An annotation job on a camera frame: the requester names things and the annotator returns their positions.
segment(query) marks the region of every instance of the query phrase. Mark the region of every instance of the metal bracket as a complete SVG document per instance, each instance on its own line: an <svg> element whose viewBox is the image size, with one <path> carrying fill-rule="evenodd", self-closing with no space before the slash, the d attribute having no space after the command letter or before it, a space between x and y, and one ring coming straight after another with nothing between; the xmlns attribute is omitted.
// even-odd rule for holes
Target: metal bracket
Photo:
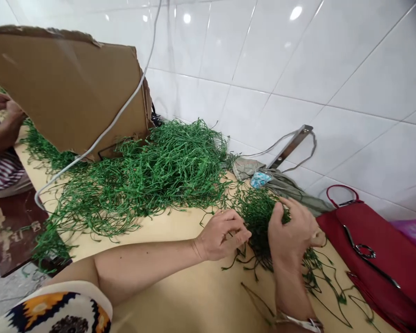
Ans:
<svg viewBox="0 0 416 333"><path fill-rule="evenodd" d="M308 134L310 134L312 130L312 126L302 125L302 127L298 129L296 133L294 133L285 148L283 148L283 150L280 152L280 155L269 164L269 168L276 169L280 164L282 164L282 162L289 156L289 154L291 154L292 151L297 148L297 146L304 140L304 138L307 137Z"/></svg>

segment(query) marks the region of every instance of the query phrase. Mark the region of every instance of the tangled green strands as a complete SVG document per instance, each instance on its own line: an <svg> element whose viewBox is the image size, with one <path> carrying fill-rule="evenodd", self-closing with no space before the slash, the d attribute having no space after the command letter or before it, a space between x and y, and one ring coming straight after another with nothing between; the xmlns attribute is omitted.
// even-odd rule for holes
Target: tangled green strands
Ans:
<svg viewBox="0 0 416 333"><path fill-rule="evenodd" d="M33 125L25 143L34 159L52 163L51 173L75 158L59 153ZM189 125L171 121L152 129L144 145L129 140L115 150L120 157L79 163L79 172L72 168L68 173L69 181L57 188L62 190L58 206L38 238L35 259L64 258L71 247L59 234L78 231L112 238L137 230L137 218L162 214L167 207L217 205L232 183L221 179L236 156L227 152L221 133L203 120Z"/></svg>
<svg viewBox="0 0 416 333"><path fill-rule="evenodd" d="M24 125L28 127L27 137L21 139L20 142L27 145L27 152L30 155L29 162L36 161L39 163L36 168L44 168L47 174L53 175L69 165L77 156L69 151L60 153L52 143L37 131L29 118L24 121ZM86 166L86 163L80 163L75 165L73 171L80 172Z"/></svg>
<svg viewBox="0 0 416 333"><path fill-rule="evenodd" d="M279 198L274 195L271 191L266 188L255 189L253 187L247 186L246 183L240 183L240 186L237 185L236 192L233 196L228 199L224 199L222 202L222 208L233 208L238 214L243 217L245 220L246 228L251 231L252 236L248 241L249 247L253 250L254 256L247 260L243 261L246 257L246 251L240 251L237 249L236 256L233 263L229 267L223 267L223 270L230 269L235 262L242 264L248 264L249 266L244 266L243 269L247 271L254 271L255 280L259 281L256 268L260 264L264 270L269 270L273 272L273 263L271 259L271 252L268 243L268 223L271 218L274 204L279 201ZM288 223L291 220L291 216L288 210L285 210L282 217L282 224ZM329 265L323 263L317 254L324 256ZM336 268L333 267L334 263L323 253L314 250L313 248L308 248L303 257L304 273L303 278L305 286L310 292L337 320L346 325L347 327L352 328L350 322L346 319L342 305L347 304L346 292L355 288L354 286L349 289L342 289L339 285L339 282L336 278ZM334 274L334 280L337 284L337 288L333 285L332 279L324 271L324 268L329 268ZM318 297L317 294L321 294L322 290L317 283L317 280L324 280L332 289L334 295L336 296L337 304L339 311L341 313L341 318L335 315ZM242 286L250 294L251 297L257 297L262 301L253 291L251 291L246 285L242 283ZM363 308L356 302L367 304L363 299L349 295L348 298L354 302L365 314L367 322L372 324L376 330L377 327L373 323L374 312L367 314Z"/></svg>

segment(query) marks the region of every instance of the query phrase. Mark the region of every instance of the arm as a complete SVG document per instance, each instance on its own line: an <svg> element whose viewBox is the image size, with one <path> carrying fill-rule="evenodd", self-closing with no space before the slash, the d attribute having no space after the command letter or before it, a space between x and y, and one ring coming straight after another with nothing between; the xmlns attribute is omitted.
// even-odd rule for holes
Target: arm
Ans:
<svg viewBox="0 0 416 333"><path fill-rule="evenodd" d="M230 231L236 234L226 240ZM171 274L205 260L226 257L250 237L234 210L219 210L193 240L115 247L72 263L48 284L89 281L116 306Z"/></svg>
<svg viewBox="0 0 416 333"><path fill-rule="evenodd" d="M268 240L273 258L277 311L299 321L316 319L301 273L303 254L310 246L314 217L293 199L281 198L290 210L291 221L282 225L284 209L276 203L268 226ZM291 323L276 326L277 332L309 332Z"/></svg>
<svg viewBox="0 0 416 333"><path fill-rule="evenodd" d="M26 115L13 101L7 102L8 115L0 123L0 155L12 147L18 139L19 129Z"/></svg>

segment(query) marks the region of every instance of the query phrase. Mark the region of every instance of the cardboard box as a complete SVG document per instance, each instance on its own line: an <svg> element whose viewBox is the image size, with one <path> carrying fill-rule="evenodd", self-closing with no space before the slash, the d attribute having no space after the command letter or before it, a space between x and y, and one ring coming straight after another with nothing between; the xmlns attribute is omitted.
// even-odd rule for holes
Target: cardboard box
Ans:
<svg viewBox="0 0 416 333"><path fill-rule="evenodd" d="M134 92L143 72L135 47L101 44L78 31L0 27L0 86L59 151L84 153ZM151 97L142 89L88 156L111 156L125 137L145 138Z"/></svg>

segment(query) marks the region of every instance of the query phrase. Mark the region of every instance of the patterned clothing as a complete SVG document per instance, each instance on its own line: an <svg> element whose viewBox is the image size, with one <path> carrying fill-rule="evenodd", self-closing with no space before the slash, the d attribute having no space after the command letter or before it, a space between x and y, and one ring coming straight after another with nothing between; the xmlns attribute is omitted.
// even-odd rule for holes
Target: patterned clothing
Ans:
<svg viewBox="0 0 416 333"><path fill-rule="evenodd" d="M18 182L24 173L23 165L15 150L8 149L0 156L0 191Z"/></svg>
<svg viewBox="0 0 416 333"><path fill-rule="evenodd" d="M72 286L70 289L81 289L83 293L59 291L69 289L70 286ZM104 294L91 283L69 281L44 287L40 291L0 317L0 333L108 333L110 331L112 306ZM99 299L105 308L89 294Z"/></svg>

